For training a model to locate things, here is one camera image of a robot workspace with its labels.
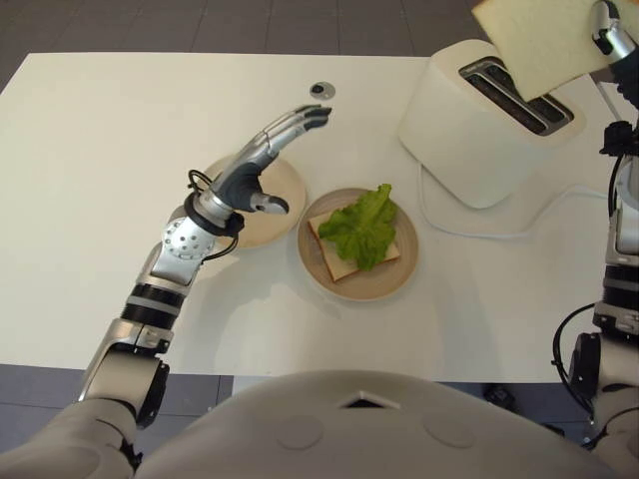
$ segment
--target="black cable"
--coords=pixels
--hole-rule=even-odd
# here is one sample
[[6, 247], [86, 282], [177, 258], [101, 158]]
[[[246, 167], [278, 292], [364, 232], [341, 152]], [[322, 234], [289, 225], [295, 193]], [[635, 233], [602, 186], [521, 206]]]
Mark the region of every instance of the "black cable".
[[585, 449], [592, 451], [595, 447], [597, 447], [597, 444], [599, 443], [599, 441], [608, 435], [608, 431], [607, 431], [608, 424], [610, 424], [614, 419], [625, 414], [626, 412], [636, 411], [636, 410], [639, 410], [639, 406], [629, 407], [627, 409], [623, 409], [617, 412], [616, 414], [613, 414], [612, 417], [610, 417], [610, 419], [606, 421], [606, 423], [601, 428], [599, 433], [595, 437], [593, 437], [590, 441], [582, 444], [581, 447], [584, 447]]
[[579, 393], [575, 391], [568, 382], [568, 374], [566, 373], [566, 370], [563, 367], [563, 362], [561, 360], [561, 333], [563, 332], [563, 328], [566, 327], [566, 324], [568, 324], [568, 322], [570, 322], [573, 317], [592, 307], [595, 307], [594, 302], [586, 304], [579, 309], [575, 309], [570, 314], [568, 314], [568, 316], [563, 321], [561, 321], [561, 324], [559, 324], [559, 327], [557, 327], [555, 335], [552, 338], [553, 359], [551, 361], [551, 364], [557, 368], [557, 372], [559, 373], [559, 378], [561, 379], [562, 384], [565, 386], [566, 389], [568, 389], [568, 392], [570, 393], [572, 398], [590, 415], [592, 415], [592, 405], [587, 399], [580, 396]]
[[615, 189], [615, 180], [617, 179], [617, 172], [621, 165], [623, 155], [617, 157], [615, 166], [612, 168], [612, 174], [610, 175], [610, 182], [608, 183], [608, 218], [612, 218], [612, 214], [617, 209], [617, 190]]
[[225, 255], [229, 254], [231, 251], [233, 251], [238, 246], [238, 241], [239, 241], [239, 238], [238, 238], [237, 235], [235, 235], [233, 237], [233, 241], [231, 241], [231, 244], [229, 244], [227, 247], [225, 247], [221, 251], [218, 251], [218, 252], [213, 253], [213, 254], [209, 254], [207, 257], [202, 259], [202, 262], [210, 261], [211, 259], [217, 259], [218, 257], [222, 257], [222, 256], [225, 256]]
[[202, 188], [198, 186], [198, 181], [196, 180], [196, 178], [202, 180], [206, 186], [209, 186], [213, 182], [213, 180], [211, 180], [207, 175], [199, 170], [189, 170], [188, 175], [189, 188], [198, 194], [202, 192]]

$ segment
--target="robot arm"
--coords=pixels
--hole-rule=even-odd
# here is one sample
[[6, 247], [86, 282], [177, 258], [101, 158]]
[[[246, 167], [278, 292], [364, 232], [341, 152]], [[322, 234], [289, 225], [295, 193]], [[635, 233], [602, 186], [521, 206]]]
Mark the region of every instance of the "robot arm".
[[[639, 109], [639, 49], [621, 28], [614, 4], [593, 6], [593, 41], [611, 61], [619, 92]], [[595, 303], [600, 333], [581, 334], [570, 387], [591, 404], [589, 447], [624, 477], [639, 473], [639, 129], [606, 129], [605, 153], [618, 157], [609, 192], [610, 228], [603, 298]]]
[[262, 129], [207, 187], [194, 191], [164, 228], [120, 317], [114, 319], [85, 372], [78, 402], [27, 444], [0, 461], [0, 478], [131, 477], [141, 455], [137, 428], [160, 408], [173, 324], [216, 237], [234, 237], [244, 212], [285, 214], [286, 201], [265, 194], [259, 176], [280, 150], [308, 130], [324, 126], [330, 108], [303, 106]]

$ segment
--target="cable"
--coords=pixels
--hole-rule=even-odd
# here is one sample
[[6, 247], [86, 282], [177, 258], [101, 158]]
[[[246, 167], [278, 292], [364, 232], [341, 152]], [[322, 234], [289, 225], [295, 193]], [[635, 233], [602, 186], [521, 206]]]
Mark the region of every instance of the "cable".
[[423, 171], [424, 166], [417, 162], [417, 182], [418, 182], [418, 193], [419, 193], [419, 210], [421, 211], [421, 215], [424, 220], [436, 230], [439, 230], [448, 235], [454, 235], [456, 237], [464, 237], [464, 238], [476, 238], [476, 239], [484, 239], [484, 240], [516, 240], [520, 238], [526, 238], [531, 233], [535, 226], [535, 224], [543, 218], [550, 210], [552, 210], [557, 204], [559, 204], [564, 198], [570, 195], [585, 195], [588, 197], [599, 198], [602, 200], [607, 199], [607, 196], [596, 192], [584, 185], [571, 185], [567, 187], [563, 192], [556, 195], [549, 203], [547, 203], [541, 210], [539, 210], [533, 217], [532, 220], [528, 223], [528, 225], [521, 231], [517, 233], [496, 233], [496, 234], [487, 234], [487, 233], [465, 233], [465, 232], [456, 232], [454, 230], [450, 230], [449, 228], [435, 223], [430, 220], [428, 217], [428, 213], [426, 211], [426, 203], [423, 195]]
[[563, 332], [563, 328], [566, 327], [566, 324], [568, 324], [568, 322], [570, 322], [573, 317], [593, 307], [595, 307], [594, 302], [586, 304], [585, 306], [572, 311], [570, 314], [568, 314], [568, 316], [566, 316], [563, 321], [561, 321], [559, 327], [557, 327], [557, 330], [555, 331], [555, 335], [552, 338], [552, 361], [550, 361], [551, 364], [557, 368], [561, 383], [566, 387], [566, 389], [568, 389], [568, 392], [570, 393], [572, 398], [590, 415], [592, 415], [592, 404], [590, 404], [590, 401], [580, 396], [579, 393], [575, 391], [568, 382], [568, 374], [566, 373], [566, 370], [563, 367], [563, 362], [561, 360], [561, 333]]
[[619, 416], [622, 416], [623, 414], [627, 412], [636, 411], [636, 410], [639, 410], [639, 406], [629, 407], [627, 409], [623, 409], [617, 412], [616, 414], [613, 414], [613, 416], [606, 421], [606, 423], [601, 428], [599, 433], [588, 442], [582, 444], [581, 447], [589, 451], [592, 451], [595, 447], [597, 447], [597, 444], [599, 444], [599, 441], [608, 435], [608, 431], [607, 431], [608, 424], [610, 424], [614, 419], [618, 418]]
[[233, 237], [233, 241], [231, 241], [231, 244], [229, 244], [227, 247], [225, 247], [221, 251], [215, 252], [213, 254], [209, 254], [207, 257], [202, 259], [202, 262], [206, 262], [206, 261], [210, 261], [211, 259], [217, 259], [218, 257], [226, 256], [238, 246], [239, 240], [240, 239], [238, 238], [238, 236], [235, 235]]
[[207, 175], [205, 175], [199, 170], [189, 170], [188, 176], [189, 176], [188, 187], [198, 194], [202, 192], [202, 189], [198, 186], [198, 182], [196, 178], [198, 178], [199, 180], [202, 180], [206, 186], [209, 186], [213, 182]]
[[619, 167], [621, 166], [621, 160], [623, 160], [623, 155], [619, 155], [617, 157], [615, 166], [612, 168], [612, 173], [610, 174], [610, 182], [608, 183], [608, 218], [612, 218], [612, 214], [615, 213], [615, 210], [617, 209], [617, 190], [615, 189], [615, 180], [617, 178], [617, 172], [619, 172]]

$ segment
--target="white toaster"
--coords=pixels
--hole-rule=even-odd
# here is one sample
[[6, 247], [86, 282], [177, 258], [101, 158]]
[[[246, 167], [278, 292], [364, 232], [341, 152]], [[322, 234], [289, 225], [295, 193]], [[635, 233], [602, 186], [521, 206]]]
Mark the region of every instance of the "white toaster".
[[514, 192], [584, 125], [578, 107], [554, 93], [524, 102], [495, 48], [466, 40], [429, 59], [398, 135], [451, 193], [479, 209]]

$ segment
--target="robotic hand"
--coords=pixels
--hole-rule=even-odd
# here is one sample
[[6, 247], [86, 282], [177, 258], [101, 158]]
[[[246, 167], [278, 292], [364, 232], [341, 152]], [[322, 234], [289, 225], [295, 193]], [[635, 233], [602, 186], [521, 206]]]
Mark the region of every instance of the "robotic hand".
[[307, 105], [279, 117], [234, 156], [205, 195], [217, 197], [233, 210], [288, 213], [289, 205], [285, 200], [263, 193], [258, 177], [284, 146], [308, 130], [323, 127], [329, 114], [330, 108]]

